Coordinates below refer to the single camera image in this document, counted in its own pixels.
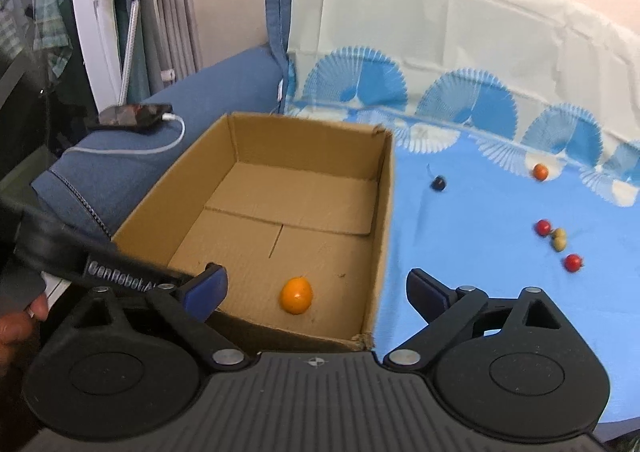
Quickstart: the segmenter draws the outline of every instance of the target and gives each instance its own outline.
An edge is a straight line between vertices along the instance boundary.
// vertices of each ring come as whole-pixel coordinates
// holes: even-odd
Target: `glass panel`
[[[0,0],[0,193],[30,183],[97,114],[72,0]]]

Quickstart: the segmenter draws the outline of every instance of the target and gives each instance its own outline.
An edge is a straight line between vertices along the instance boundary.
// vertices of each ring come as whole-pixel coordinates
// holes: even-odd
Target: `yellow fruit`
[[[304,277],[290,279],[280,291],[280,307],[292,315],[304,313],[314,298],[311,284]]]
[[[551,240],[551,245],[554,247],[554,250],[560,252],[566,248],[566,239],[564,237],[556,237]]]
[[[566,231],[564,231],[564,228],[556,228],[554,231],[551,232],[551,238],[555,239],[566,239]]]

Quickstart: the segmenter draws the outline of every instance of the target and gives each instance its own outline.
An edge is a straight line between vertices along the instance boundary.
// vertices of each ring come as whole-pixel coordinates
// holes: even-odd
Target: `orange fruit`
[[[549,169],[542,163],[538,163],[533,167],[533,177],[535,177],[538,181],[544,181],[549,177]]]
[[[304,313],[314,298],[311,284],[304,277],[290,279],[280,291],[280,307],[292,315]]]

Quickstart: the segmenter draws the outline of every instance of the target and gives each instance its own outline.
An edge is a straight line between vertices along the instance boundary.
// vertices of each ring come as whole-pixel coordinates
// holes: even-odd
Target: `white curtain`
[[[145,56],[151,92],[202,67],[193,0],[142,0]]]

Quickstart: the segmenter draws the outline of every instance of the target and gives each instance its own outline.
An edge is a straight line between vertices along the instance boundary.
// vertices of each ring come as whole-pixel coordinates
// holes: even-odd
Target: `sofa armrest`
[[[282,70],[267,47],[243,51],[158,92],[147,102],[168,102],[186,130],[175,148],[154,155],[65,153],[31,186],[47,210],[82,231],[110,238],[146,193],[221,115],[273,112],[278,108]],[[180,134],[175,122],[149,134],[97,131],[78,146],[148,149],[168,145]]]

